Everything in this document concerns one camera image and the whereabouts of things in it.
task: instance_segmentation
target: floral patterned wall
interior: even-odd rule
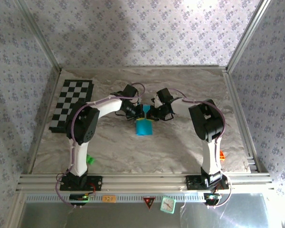
[[[285,197],[285,0],[272,0],[231,74],[256,152]]]
[[[62,68],[226,66],[259,0],[26,0]]]
[[[0,1],[0,227],[26,171],[57,74],[14,1]]]

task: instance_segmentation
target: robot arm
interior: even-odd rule
[[[204,188],[217,184],[222,179],[219,160],[219,135],[223,130],[223,121],[218,111],[213,108],[214,102],[209,99],[201,104],[186,103],[181,97],[173,98],[168,89],[157,92],[152,100],[154,106],[147,113],[147,119],[154,121],[170,120],[174,114],[192,119],[194,129],[202,140],[203,164],[201,167],[201,181]]]
[[[73,166],[69,175],[71,179],[75,180],[74,182],[78,182],[78,185],[80,185],[79,180],[81,177],[87,174],[87,148],[89,141],[95,133],[98,119],[119,110],[124,111],[127,118],[138,118],[144,115],[142,105],[136,105],[131,103],[130,100],[122,98],[134,97],[136,93],[137,89],[135,87],[127,85],[123,91],[112,93],[99,101],[75,103],[72,112],[66,120],[66,132],[70,144],[70,162],[68,169]],[[84,105],[88,106],[78,114],[75,120],[74,137],[76,142],[74,142],[71,136],[72,120],[77,111]]]

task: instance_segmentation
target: green object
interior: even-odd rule
[[[94,163],[95,159],[92,158],[90,155],[86,155],[86,163],[88,163],[89,165],[92,165]]]

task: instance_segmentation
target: checkerboard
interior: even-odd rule
[[[92,80],[65,80],[49,129],[52,133],[66,133],[65,121],[77,101],[91,101]]]

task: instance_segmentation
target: aluminum frame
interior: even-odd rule
[[[232,191],[234,194],[239,193],[265,193],[272,192],[274,189],[269,173],[260,173],[260,166],[256,156],[256,151],[251,140],[251,135],[246,123],[243,110],[237,96],[235,86],[232,78],[222,67],[196,67],[202,69],[220,69],[225,80],[227,90],[233,105],[240,134],[243,139],[244,147],[247,152],[247,159],[252,173],[229,173],[232,181]],[[34,158],[30,164],[28,172],[32,171],[37,149],[34,153]],[[184,174],[184,173],[142,173],[142,174],[95,174],[103,176],[103,186],[101,194],[120,194],[120,193],[171,193],[184,195],[185,193],[206,193],[208,190],[191,190],[188,191],[185,184],[186,175],[198,174]],[[20,177],[17,185],[16,194],[13,199],[10,213],[8,216],[7,228],[17,227],[21,220],[23,207],[28,198],[28,195],[53,195],[55,193],[56,174],[23,174]],[[85,192],[63,192],[63,195],[71,193],[85,193]],[[219,190],[219,193],[228,194],[229,190]]]
[[[183,196],[186,193],[206,193],[209,190],[187,190],[186,175],[183,173],[156,174],[95,174],[103,176],[102,190],[98,193],[176,193]],[[267,193],[274,190],[269,173],[230,173],[233,194]],[[6,228],[16,228],[21,220],[21,214],[28,196],[52,195],[55,193],[56,174],[24,174],[21,175],[13,203],[10,208]],[[219,193],[229,193],[229,190],[219,190]]]
[[[42,48],[45,56],[49,60],[49,62],[52,64],[56,72],[60,72],[61,68],[59,66],[59,63],[57,62],[51,48],[49,47],[46,39],[44,38],[38,24],[36,23],[33,15],[29,11],[28,5],[24,0],[14,0],[16,6],[18,7],[20,13],[22,14],[24,20],[27,22],[30,30],[32,31],[34,37],[38,41],[40,47]]]
[[[233,71],[234,67],[236,66],[236,64],[238,63],[239,59],[241,58],[243,52],[245,51],[245,48],[247,47],[249,41],[251,40],[251,37],[253,36],[254,32],[256,31],[262,17],[263,14],[266,12],[269,3],[271,2],[271,0],[261,0],[258,4],[258,6],[256,7],[256,10],[254,12],[254,14],[251,17],[251,20],[249,22],[249,24],[247,25],[241,40],[239,41],[239,43],[237,44],[237,47],[235,49],[235,51],[233,52],[227,66],[226,69],[228,71],[229,74],[231,74],[231,72]]]
[[[55,90],[56,90],[56,87],[57,87],[57,83],[58,83],[59,78],[60,78],[60,74],[61,74],[61,71],[59,71],[59,72],[57,73],[57,76],[56,76],[56,79],[55,79],[54,89],[52,90],[51,96],[50,96],[49,101],[48,101],[48,102],[49,102],[49,105],[47,106],[45,116],[44,116],[44,118],[43,118],[43,120],[42,120],[41,130],[40,130],[40,132],[38,133],[37,143],[36,143],[35,147],[33,148],[32,159],[30,160],[30,163],[29,163],[29,165],[28,165],[27,173],[32,173],[32,171],[33,171],[34,164],[35,164],[35,160],[36,160],[36,156],[37,156],[37,152],[38,152],[38,148],[39,148],[39,145],[40,145],[40,143],[41,143],[41,138],[42,138],[42,135],[43,135],[45,126],[46,126],[46,124],[47,124],[48,113],[49,113],[49,110],[50,110],[50,108],[51,108],[51,104],[52,104],[52,101],[53,101],[53,98],[54,98],[54,94],[55,94]]]

